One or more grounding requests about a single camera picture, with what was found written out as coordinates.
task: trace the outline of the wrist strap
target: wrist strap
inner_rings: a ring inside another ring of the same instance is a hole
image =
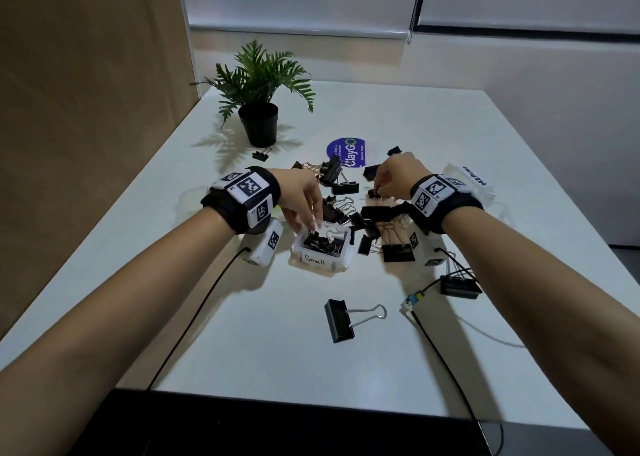
[[[233,172],[211,185],[200,203],[216,210],[228,225],[242,233],[261,233],[280,200],[280,185],[265,168]]]
[[[441,235],[444,234],[442,221],[452,210],[462,206],[483,209],[482,203],[471,194],[471,188],[468,185],[457,178],[441,174],[425,176],[413,185],[411,202],[415,207],[411,212],[414,215],[426,217],[429,230]],[[425,222],[421,220],[413,219],[414,222],[424,224]]]

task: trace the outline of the hand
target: hand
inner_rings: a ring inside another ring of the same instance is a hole
[[[413,153],[394,154],[378,167],[373,187],[384,198],[411,200],[411,188],[431,174]]]
[[[302,224],[316,230],[322,221],[322,193],[311,170],[269,169],[280,185],[280,201],[284,218],[291,228],[300,232]]]

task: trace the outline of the person's left hand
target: person's left hand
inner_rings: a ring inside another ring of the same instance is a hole
[[[302,225],[316,230],[316,222],[322,220],[322,193],[311,170],[292,168],[269,169],[280,185],[280,200],[284,218],[291,228],[300,232]]]

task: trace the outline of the purple sticker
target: purple sticker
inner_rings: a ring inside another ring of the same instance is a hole
[[[347,168],[360,168],[365,165],[364,139],[341,138],[326,147],[326,155],[334,154],[340,158],[340,164]]]

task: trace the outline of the forearm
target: forearm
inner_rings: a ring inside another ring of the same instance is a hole
[[[66,452],[233,235],[215,210],[204,208],[133,258],[2,371],[1,452]],[[48,434],[29,437],[33,427]]]
[[[620,451],[640,428],[638,317],[480,209],[453,210],[442,226],[560,394]]]

